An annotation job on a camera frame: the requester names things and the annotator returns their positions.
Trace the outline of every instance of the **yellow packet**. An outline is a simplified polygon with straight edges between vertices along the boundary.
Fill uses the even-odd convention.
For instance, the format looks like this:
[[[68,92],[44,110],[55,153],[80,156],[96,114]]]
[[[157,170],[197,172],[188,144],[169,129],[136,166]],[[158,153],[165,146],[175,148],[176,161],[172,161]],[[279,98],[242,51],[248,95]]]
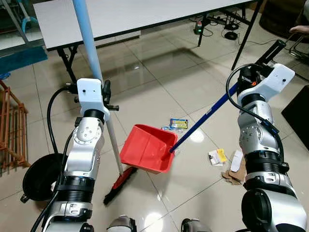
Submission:
[[[218,154],[218,157],[219,157],[221,162],[227,161],[227,158],[226,158],[226,156],[224,154],[224,149],[222,149],[222,148],[221,149],[217,149],[217,154]]]

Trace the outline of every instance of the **blue broom handle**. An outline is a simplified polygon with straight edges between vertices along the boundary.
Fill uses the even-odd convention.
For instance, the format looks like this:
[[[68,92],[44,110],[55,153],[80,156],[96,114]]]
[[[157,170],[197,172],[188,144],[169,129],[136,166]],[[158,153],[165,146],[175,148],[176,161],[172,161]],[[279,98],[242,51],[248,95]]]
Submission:
[[[230,90],[229,93],[231,96],[233,96],[237,91],[238,84],[234,84]],[[190,130],[186,134],[183,135],[183,137],[178,140],[178,142],[169,150],[170,153],[172,153],[176,148],[179,147],[180,144],[182,144],[193,132],[196,131],[197,128],[199,128],[214,112],[216,112],[226,101],[228,100],[227,94],[224,94],[216,103],[213,105],[213,107],[204,114],[203,117],[199,119],[199,121],[196,122],[196,124],[191,127]]]
[[[87,5],[85,0],[73,0],[73,5],[75,8],[78,24],[81,30],[85,48],[87,51],[87,56],[90,64],[93,76],[99,79],[104,86],[102,72],[100,68],[100,63],[98,61],[98,54],[95,47],[95,41],[93,39],[89,14],[87,10]]]

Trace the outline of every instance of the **wooden rack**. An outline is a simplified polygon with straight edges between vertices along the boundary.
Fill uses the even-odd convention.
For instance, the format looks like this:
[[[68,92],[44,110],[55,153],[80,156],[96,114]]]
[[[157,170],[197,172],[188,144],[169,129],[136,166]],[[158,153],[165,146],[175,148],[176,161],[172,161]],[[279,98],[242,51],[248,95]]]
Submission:
[[[27,113],[24,104],[0,81],[0,173],[27,162]]]

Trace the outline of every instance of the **table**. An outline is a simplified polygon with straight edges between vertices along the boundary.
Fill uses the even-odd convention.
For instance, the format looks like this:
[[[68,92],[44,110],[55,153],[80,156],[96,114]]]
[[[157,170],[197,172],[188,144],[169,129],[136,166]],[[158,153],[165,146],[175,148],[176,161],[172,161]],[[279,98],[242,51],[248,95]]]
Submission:
[[[226,11],[225,8],[257,2],[248,21]],[[221,10],[248,25],[248,29],[235,58],[237,64],[262,0],[87,0],[91,27],[95,40],[106,39],[130,32],[152,28],[197,15],[203,15],[201,44],[204,27],[210,23],[207,13]],[[57,50],[73,82],[76,77],[71,68],[78,45],[83,43],[72,0],[53,0],[34,4],[47,51]],[[67,57],[64,48],[70,50]]]

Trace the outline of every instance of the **black table leg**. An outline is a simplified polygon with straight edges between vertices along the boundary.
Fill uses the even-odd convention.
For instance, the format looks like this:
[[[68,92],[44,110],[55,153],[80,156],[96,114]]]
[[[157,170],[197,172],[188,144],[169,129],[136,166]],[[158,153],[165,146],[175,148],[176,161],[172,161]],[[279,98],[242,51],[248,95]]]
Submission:
[[[63,48],[58,48],[57,49],[57,52],[58,52],[59,56],[62,58],[63,63],[64,63],[64,65],[67,68],[67,72],[69,73],[69,76],[70,76],[72,82],[76,83],[77,80],[76,80],[76,77],[75,77],[74,72],[72,70],[72,63],[73,63],[73,60],[74,60],[74,56],[77,53],[77,46],[74,46],[73,48],[69,47],[69,51],[70,51],[70,57],[68,59],[68,57],[65,54]]]
[[[204,14],[203,19],[202,19],[202,31],[199,35],[198,44],[197,44],[198,47],[201,45],[201,42],[202,42],[204,27],[206,27],[209,23],[210,23],[210,20],[207,19],[207,14]]]
[[[239,59],[239,57],[240,57],[240,55],[241,55],[241,53],[242,53],[242,50],[243,50],[243,48],[244,48],[244,46],[245,46],[245,44],[246,44],[246,42],[247,42],[247,39],[248,39],[249,34],[250,34],[250,32],[251,32],[252,26],[253,26],[253,24],[254,24],[254,22],[255,22],[257,13],[259,12],[262,3],[263,3],[263,0],[258,0],[258,1],[257,1],[257,5],[256,5],[256,8],[255,8],[255,11],[254,11],[254,13],[253,13],[253,15],[252,15],[250,24],[248,25],[248,29],[247,29],[247,31],[246,31],[246,34],[245,34],[245,36],[243,37],[242,43],[241,43],[241,45],[240,45],[240,48],[239,48],[239,50],[238,50],[238,53],[237,53],[237,55],[236,55],[236,58],[235,58],[235,60],[234,60],[234,63],[233,63],[233,66],[232,66],[231,70],[234,70],[234,69],[235,69],[235,66],[237,65],[238,59]]]

